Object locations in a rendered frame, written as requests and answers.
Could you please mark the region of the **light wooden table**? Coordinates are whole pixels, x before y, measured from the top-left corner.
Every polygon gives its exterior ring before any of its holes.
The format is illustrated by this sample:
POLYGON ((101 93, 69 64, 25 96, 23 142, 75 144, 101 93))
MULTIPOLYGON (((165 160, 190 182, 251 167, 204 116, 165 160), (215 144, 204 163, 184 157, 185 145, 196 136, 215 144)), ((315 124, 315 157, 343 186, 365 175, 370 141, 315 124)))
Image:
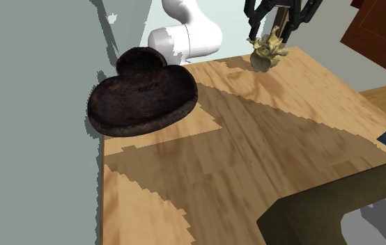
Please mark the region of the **light wooden table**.
POLYGON ((102 142, 100 245, 265 245, 278 198, 386 163, 386 113, 297 47, 188 65, 199 100, 157 132, 102 142))

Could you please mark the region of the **yellowish bone-shaped figure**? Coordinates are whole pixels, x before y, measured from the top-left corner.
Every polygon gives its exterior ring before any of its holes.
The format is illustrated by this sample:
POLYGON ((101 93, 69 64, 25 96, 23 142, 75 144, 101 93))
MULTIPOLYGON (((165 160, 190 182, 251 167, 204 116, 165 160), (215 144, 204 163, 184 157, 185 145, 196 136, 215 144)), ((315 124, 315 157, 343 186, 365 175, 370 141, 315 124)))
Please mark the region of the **yellowish bone-shaped figure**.
POLYGON ((280 56, 287 56, 289 54, 289 50, 280 48, 283 39, 276 36, 278 30, 279 27, 274 26, 270 34, 265 34, 262 38, 247 39, 254 48, 250 55, 250 63, 255 70, 267 72, 280 62, 280 56))

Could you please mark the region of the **dark brown lobed dish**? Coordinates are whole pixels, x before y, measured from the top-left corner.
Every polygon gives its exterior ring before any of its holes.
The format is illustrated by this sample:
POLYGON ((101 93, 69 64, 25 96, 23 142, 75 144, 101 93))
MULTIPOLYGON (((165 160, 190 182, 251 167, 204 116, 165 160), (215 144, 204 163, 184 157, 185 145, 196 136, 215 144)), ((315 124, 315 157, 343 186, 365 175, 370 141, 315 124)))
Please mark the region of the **dark brown lobed dish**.
POLYGON ((156 132, 183 119, 198 101, 192 74, 181 65, 169 65, 151 47, 126 51, 116 72, 92 90, 87 103, 90 124, 106 136, 156 132))

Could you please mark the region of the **dark red wooden cabinet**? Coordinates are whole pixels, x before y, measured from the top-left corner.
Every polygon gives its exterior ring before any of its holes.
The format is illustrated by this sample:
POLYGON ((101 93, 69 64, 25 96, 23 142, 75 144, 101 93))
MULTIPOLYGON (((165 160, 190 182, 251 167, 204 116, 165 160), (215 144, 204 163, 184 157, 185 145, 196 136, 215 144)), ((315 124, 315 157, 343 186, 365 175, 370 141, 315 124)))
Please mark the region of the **dark red wooden cabinet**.
POLYGON ((386 69, 386 0, 351 0, 357 9, 341 43, 386 69))

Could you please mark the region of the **dark olive block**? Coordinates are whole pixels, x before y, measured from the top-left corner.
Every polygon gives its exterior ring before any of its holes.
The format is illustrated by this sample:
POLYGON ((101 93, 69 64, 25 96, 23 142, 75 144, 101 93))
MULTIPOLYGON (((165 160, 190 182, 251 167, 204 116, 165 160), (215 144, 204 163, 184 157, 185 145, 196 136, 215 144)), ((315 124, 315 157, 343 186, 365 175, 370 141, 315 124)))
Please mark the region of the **dark olive block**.
POLYGON ((267 245, 347 245, 344 214, 386 199, 386 164, 276 200, 256 221, 267 245))

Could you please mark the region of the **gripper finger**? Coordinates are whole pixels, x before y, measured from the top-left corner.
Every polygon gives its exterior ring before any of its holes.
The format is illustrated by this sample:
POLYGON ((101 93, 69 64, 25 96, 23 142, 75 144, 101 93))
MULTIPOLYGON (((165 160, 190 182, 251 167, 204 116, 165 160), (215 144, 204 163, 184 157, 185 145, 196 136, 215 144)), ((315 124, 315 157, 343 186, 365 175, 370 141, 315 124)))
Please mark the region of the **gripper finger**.
POLYGON ((309 23, 323 0, 307 0, 302 8, 288 8, 288 21, 281 32, 283 43, 287 43, 292 31, 298 29, 301 23, 309 23))
POLYGON ((251 26, 249 39, 255 40, 261 25, 261 20, 275 7, 276 0, 261 0, 260 4, 255 7, 256 0, 245 0, 244 14, 248 18, 251 26))

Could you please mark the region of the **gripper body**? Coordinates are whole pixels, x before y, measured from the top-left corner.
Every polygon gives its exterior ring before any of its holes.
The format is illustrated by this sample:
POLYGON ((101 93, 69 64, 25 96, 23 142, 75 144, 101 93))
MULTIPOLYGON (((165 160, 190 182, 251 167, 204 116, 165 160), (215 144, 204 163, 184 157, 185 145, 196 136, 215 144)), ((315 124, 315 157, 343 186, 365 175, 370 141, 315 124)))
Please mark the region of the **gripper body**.
POLYGON ((270 0, 273 6, 283 8, 301 8, 302 0, 270 0))

